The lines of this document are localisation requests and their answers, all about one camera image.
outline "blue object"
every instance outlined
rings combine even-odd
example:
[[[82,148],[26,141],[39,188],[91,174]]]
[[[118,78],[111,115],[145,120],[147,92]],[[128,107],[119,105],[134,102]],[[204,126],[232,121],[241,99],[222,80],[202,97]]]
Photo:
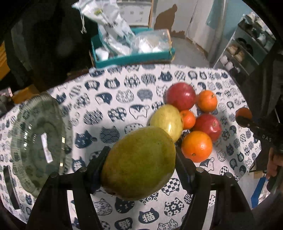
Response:
[[[151,28],[138,27],[132,28],[134,34],[138,34],[143,31],[152,30]],[[153,61],[169,61],[173,58],[175,54],[175,49],[171,48],[171,52],[157,52],[157,53],[148,53],[148,54],[131,54],[129,56],[122,57],[113,57],[105,61],[98,61],[95,55],[95,50],[99,47],[102,47],[102,42],[99,38],[99,35],[95,35],[91,38],[92,54],[95,60],[96,68],[104,68],[109,65],[130,65],[144,62],[153,62]]]
[[[252,202],[252,208],[257,207],[257,205],[258,205],[258,198],[260,196],[260,193],[262,191],[262,188],[264,186],[265,181],[266,181],[265,176],[260,178],[260,180],[258,181],[258,185],[256,186],[256,189],[254,190],[254,193],[253,193],[253,195],[250,199],[251,202]]]

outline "glass plate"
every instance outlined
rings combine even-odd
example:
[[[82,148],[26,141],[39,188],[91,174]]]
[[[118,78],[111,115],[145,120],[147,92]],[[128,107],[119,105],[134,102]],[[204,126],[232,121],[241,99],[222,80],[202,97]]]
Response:
[[[33,196],[38,196],[50,173],[63,174],[70,166],[65,138],[61,110],[49,94],[33,97],[20,110],[12,130],[13,172]]]

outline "tablecloth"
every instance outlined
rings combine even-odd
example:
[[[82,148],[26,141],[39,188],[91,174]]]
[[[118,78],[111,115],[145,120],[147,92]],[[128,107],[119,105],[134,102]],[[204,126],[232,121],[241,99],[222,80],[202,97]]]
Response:
[[[218,99],[212,114],[220,120],[223,132],[209,158],[196,166],[214,174],[231,172],[239,180],[261,150],[260,141],[253,138],[253,133],[235,121],[236,110],[247,107],[246,101],[226,71],[183,65],[91,69],[88,74],[48,90],[59,103],[71,133],[72,162],[68,173],[86,166],[105,145],[112,147],[130,131],[146,126],[150,116],[164,104],[166,90],[177,82],[191,84],[197,94],[212,90]],[[12,175],[21,202],[20,209],[14,210],[3,176],[3,166],[12,167],[10,131],[21,107],[14,107],[0,120],[0,193],[4,206],[27,222],[36,199]],[[191,110],[196,116],[202,113],[196,106]],[[209,207],[215,202],[215,191],[210,196]],[[117,230],[169,230],[180,226],[191,198],[182,189],[176,171],[160,191],[140,201],[123,201],[106,194],[103,188],[92,195],[103,228]],[[73,228],[79,229],[71,191],[68,191],[68,200]]]

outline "orange object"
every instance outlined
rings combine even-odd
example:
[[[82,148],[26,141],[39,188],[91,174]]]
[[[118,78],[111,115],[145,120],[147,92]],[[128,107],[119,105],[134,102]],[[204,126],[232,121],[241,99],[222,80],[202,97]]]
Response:
[[[217,107],[216,95],[210,90],[201,91],[197,98],[198,107],[204,112],[212,112]]]
[[[182,153],[194,163],[206,160],[212,152],[212,140],[201,131],[193,131],[182,142]]]
[[[196,123],[195,115],[189,110],[183,110],[180,112],[180,115],[183,120],[184,130],[193,128],[194,124]]]
[[[242,116],[242,117],[245,117],[245,118],[248,118],[248,119],[252,119],[252,112],[246,108],[246,107],[242,107],[242,108],[239,108],[237,111],[236,111],[236,114],[235,116]]]

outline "plastic bag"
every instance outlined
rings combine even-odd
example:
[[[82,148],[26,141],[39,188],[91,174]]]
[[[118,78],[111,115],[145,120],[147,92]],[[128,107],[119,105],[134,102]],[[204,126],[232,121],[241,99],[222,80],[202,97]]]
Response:
[[[133,53],[155,53],[170,49],[171,37],[167,29],[140,32],[132,38]]]
[[[117,55],[131,53],[131,39],[135,35],[121,17],[116,0],[79,0],[72,7],[98,23],[99,36],[106,50]]]

